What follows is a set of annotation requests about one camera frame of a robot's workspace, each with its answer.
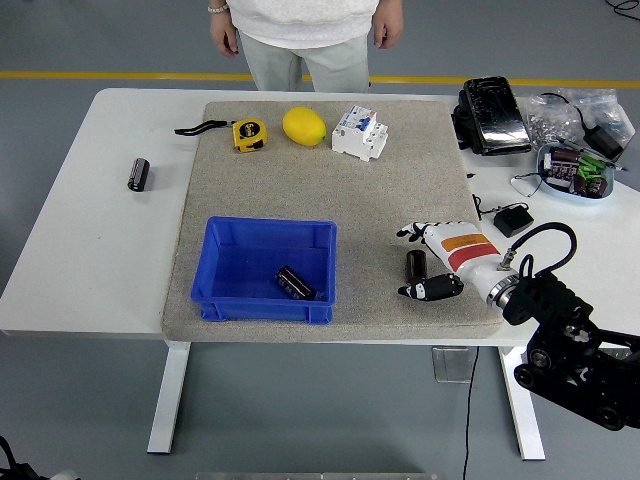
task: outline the electronic component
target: electronic component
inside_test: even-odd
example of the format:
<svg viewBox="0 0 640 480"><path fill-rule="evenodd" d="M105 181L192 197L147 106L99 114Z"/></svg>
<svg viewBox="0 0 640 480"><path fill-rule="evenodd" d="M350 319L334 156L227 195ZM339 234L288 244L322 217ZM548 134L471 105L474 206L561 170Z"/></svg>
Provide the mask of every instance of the electronic component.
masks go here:
<svg viewBox="0 0 640 480"><path fill-rule="evenodd" d="M289 265L276 272L276 282L295 300L315 300L317 292Z"/></svg>
<svg viewBox="0 0 640 480"><path fill-rule="evenodd" d="M427 279L427 253L424 250L407 252L405 277L407 283L415 283Z"/></svg>
<svg viewBox="0 0 640 480"><path fill-rule="evenodd" d="M552 147L544 154L544 181L556 190L588 198L602 198L608 182L605 168L611 163L588 151Z"/></svg>
<svg viewBox="0 0 640 480"><path fill-rule="evenodd" d="M365 162L378 158L387 143L387 126L376 121L376 112L353 106L331 135L334 152L348 153Z"/></svg>
<svg viewBox="0 0 640 480"><path fill-rule="evenodd" d="M622 147L600 125L596 125L590 130L585 129L584 141L595 151L602 153L609 160L613 160L622 153Z"/></svg>
<svg viewBox="0 0 640 480"><path fill-rule="evenodd" d="M129 175L129 181L127 187L134 192L142 192L144 185L147 182L147 175L149 174L149 162L144 158L136 158L133 162L133 168Z"/></svg>
<svg viewBox="0 0 640 480"><path fill-rule="evenodd" d="M529 215L527 209L522 205L505 208L493 217L493 224L507 238L523 232L529 228L532 223L533 217Z"/></svg>

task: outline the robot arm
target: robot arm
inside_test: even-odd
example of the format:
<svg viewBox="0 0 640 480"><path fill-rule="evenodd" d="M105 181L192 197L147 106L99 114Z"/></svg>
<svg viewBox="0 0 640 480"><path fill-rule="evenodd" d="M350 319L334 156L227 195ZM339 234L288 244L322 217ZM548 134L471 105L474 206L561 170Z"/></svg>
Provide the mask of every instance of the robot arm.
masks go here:
<svg viewBox="0 0 640 480"><path fill-rule="evenodd" d="M569 236L569 254L535 275L531 255L525 256L518 272L513 270L510 263L517 248L548 229ZM589 320L593 307L552 273L575 253L576 237L570 227L561 223L536 227L504 257L471 223L413 223L398 232L398 236L408 234L410 241L420 239L451 270L448 275L454 281L472 283L509 324L520 325L532 317L538 321L527 345L526 363L514 372L520 386L609 430L624 425L640 428L640 337L600 330ZM420 300L438 299L430 293L429 280L398 292ZM416 295L421 290L422 296ZM631 355L613 358L599 349L603 342L626 346Z"/></svg>

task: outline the white sweatshirt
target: white sweatshirt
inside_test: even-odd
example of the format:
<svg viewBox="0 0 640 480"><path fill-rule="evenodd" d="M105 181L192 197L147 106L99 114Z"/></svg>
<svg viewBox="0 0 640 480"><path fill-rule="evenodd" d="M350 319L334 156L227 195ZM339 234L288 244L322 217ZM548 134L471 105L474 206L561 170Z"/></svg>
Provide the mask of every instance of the white sweatshirt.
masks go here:
<svg viewBox="0 0 640 480"><path fill-rule="evenodd" d="M242 33L284 48L316 48L367 35L378 0L227 0Z"/></svg>

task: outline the yellow floor line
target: yellow floor line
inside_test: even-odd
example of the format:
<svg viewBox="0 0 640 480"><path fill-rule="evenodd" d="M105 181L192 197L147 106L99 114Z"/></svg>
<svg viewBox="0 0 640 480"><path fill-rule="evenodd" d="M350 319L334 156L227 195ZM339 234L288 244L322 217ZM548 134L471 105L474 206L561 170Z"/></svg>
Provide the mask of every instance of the yellow floor line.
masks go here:
<svg viewBox="0 0 640 480"><path fill-rule="evenodd" d="M171 73L171 72L48 72L48 71L0 71L0 79L35 80L186 80L218 82L250 82L252 77L245 73ZM470 77L426 77L373 75L372 83L414 83L431 85L462 85ZM640 81L634 80L575 80L544 78L509 78L514 86L538 87L583 87L583 88L626 88L640 89Z"/></svg>

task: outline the table leg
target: table leg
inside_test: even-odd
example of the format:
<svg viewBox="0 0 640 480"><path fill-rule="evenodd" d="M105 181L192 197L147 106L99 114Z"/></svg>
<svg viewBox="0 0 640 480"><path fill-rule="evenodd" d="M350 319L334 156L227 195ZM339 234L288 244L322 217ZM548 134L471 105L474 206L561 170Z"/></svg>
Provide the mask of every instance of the table leg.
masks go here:
<svg viewBox="0 0 640 480"><path fill-rule="evenodd" d="M498 351L502 362L507 393L509 394L513 422L518 436L520 455L523 460L545 460L536 412L533 410L531 401L531 393L518 385L513 376L513 370L522 364L522 354L526 349L524 347L500 347Z"/></svg>
<svg viewBox="0 0 640 480"><path fill-rule="evenodd" d="M190 342L167 341L169 352L158 394L147 453L169 453L180 406L182 384L189 360Z"/></svg>

